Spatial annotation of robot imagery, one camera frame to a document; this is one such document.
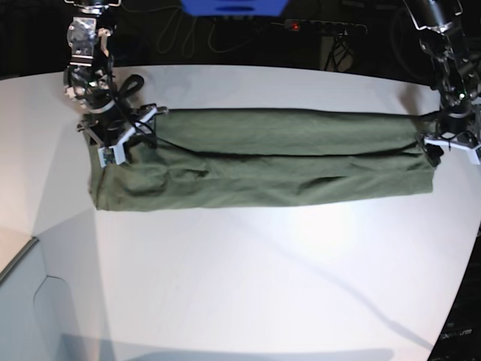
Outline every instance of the blue object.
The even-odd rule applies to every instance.
[[[289,0],[182,0],[184,11],[194,17],[278,17]]]

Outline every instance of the green cloth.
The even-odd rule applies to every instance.
[[[132,140],[102,170],[97,209],[299,206],[432,191],[417,117],[303,110],[180,110],[159,116],[159,146]]]

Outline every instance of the power strip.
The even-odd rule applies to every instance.
[[[284,28],[290,32],[315,32],[324,36],[359,36],[368,34],[366,25],[321,20],[285,19]]]

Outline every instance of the white tabletop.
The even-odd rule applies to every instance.
[[[170,108],[423,114],[439,105],[423,86],[322,71],[119,70],[131,73],[147,81],[139,102]],[[464,154],[445,155],[426,195],[94,213],[79,114],[62,91],[60,74],[0,83],[0,228],[39,235],[47,273],[70,284],[79,337],[113,340],[119,360],[165,350],[427,359],[481,220],[479,170]]]

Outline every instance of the wire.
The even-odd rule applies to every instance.
[[[141,14],[141,13],[156,13],[156,12],[161,12],[161,11],[168,11],[172,10],[172,14],[167,20],[167,23],[165,24],[164,29],[160,32],[159,37],[157,38],[156,41],[156,51],[157,53],[161,55],[165,55],[167,53],[170,53],[172,49],[174,49],[174,46],[177,42],[177,38],[179,36],[179,30],[180,26],[182,25],[183,18],[186,15],[186,13],[183,11],[182,6],[180,5],[171,5],[171,6],[164,6],[161,8],[154,8],[154,9],[146,9],[146,10],[135,10],[135,9],[130,9],[125,6],[124,3],[122,3],[122,8],[127,11],[128,13],[134,13],[134,14]],[[187,33],[187,36],[185,40],[182,43],[182,55],[186,59],[190,59],[194,56],[195,54],[195,28],[197,26],[198,18],[197,17],[192,17],[192,25],[190,27],[189,32]],[[160,45],[162,41],[165,39],[165,36],[167,35],[168,31],[170,30],[171,27],[174,27],[174,34],[172,35],[172,40],[168,43],[167,47],[161,48]],[[190,51],[187,51],[187,45],[191,42],[192,47]]]
[[[401,17],[407,12],[407,8],[402,6],[401,8],[397,9],[393,18],[392,18],[392,21],[391,21],[391,25],[389,27],[389,42],[391,43],[391,49],[392,49],[392,52],[394,53],[395,55],[395,58],[396,60],[398,61],[398,64],[403,68],[403,70],[408,73],[413,79],[417,80],[417,81],[422,81],[422,82],[426,82],[427,80],[429,80],[429,77],[426,77],[426,76],[423,76],[423,75],[419,75],[419,74],[416,74],[412,69],[411,67],[406,63],[406,61],[404,60],[404,57],[403,57],[403,54],[401,53],[399,47],[398,47],[398,42],[396,41],[396,37],[395,37],[395,33],[396,33],[396,29],[398,27],[398,23],[400,22],[401,20]]]
[[[232,51],[239,50],[239,49],[241,49],[242,47],[245,47],[246,45],[248,45],[249,43],[251,43],[254,40],[254,38],[249,38],[249,39],[245,40],[244,42],[242,42],[240,44],[237,44],[233,47],[230,47],[228,49],[217,50],[212,45],[212,35],[213,35],[213,32],[215,31],[215,29],[216,29],[216,24],[214,23],[212,25],[212,28],[210,29],[209,37],[207,38],[207,45],[208,45],[209,49],[216,54],[225,54],[225,53],[230,53]]]
[[[109,64],[108,64],[107,68],[109,70],[108,70],[108,73],[107,73],[107,87],[108,87],[108,91],[110,93],[110,97],[113,100],[113,104],[114,104],[115,108],[119,112],[120,116],[124,119],[124,121],[126,121],[131,126],[133,126],[135,128],[135,130],[143,136],[143,138],[146,140],[147,143],[150,143],[152,146],[157,147],[157,141],[153,141],[150,138],[150,136],[146,132],[144,132],[137,125],[137,123],[135,122],[135,120],[132,119],[132,117],[130,117],[127,114],[124,113],[124,111],[122,109],[122,106],[119,103],[119,98],[118,98],[118,95],[122,95],[122,94],[120,94],[120,92],[117,92],[117,94],[113,92],[113,73],[112,73],[112,71],[113,71],[113,56],[112,55],[109,55],[108,63]],[[124,94],[128,93],[129,96],[132,96],[134,94],[133,89],[135,89],[135,91],[137,92],[144,85],[144,79],[142,78],[142,81],[140,81],[139,78],[142,78],[142,77],[140,75],[132,75],[131,77],[129,77],[124,82],[124,84],[120,87],[120,89],[124,89],[123,90]],[[153,131],[153,129],[148,124],[142,124],[142,126],[149,129],[149,131],[152,132],[155,135],[155,132]]]
[[[477,145],[478,140],[476,139],[476,136],[469,130],[464,130],[463,132],[459,132],[458,134],[455,134],[448,138],[440,135],[440,138],[448,142],[449,151],[451,151],[451,142],[455,140],[457,137],[460,137],[461,135],[467,135],[469,137],[469,142],[472,142],[474,145]]]
[[[336,51],[339,50],[339,48],[341,47],[343,48],[342,51],[340,51],[339,53],[336,53]],[[324,71],[327,71],[329,69],[329,66],[332,65],[333,70],[336,72],[339,72],[339,66],[343,63],[343,61],[349,55],[354,57],[354,54],[352,54],[351,49],[349,48],[348,45],[346,45],[346,38],[343,36],[335,37],[334,42],[332,43],[331,51],[329,52],[328,58],[325,62]]]

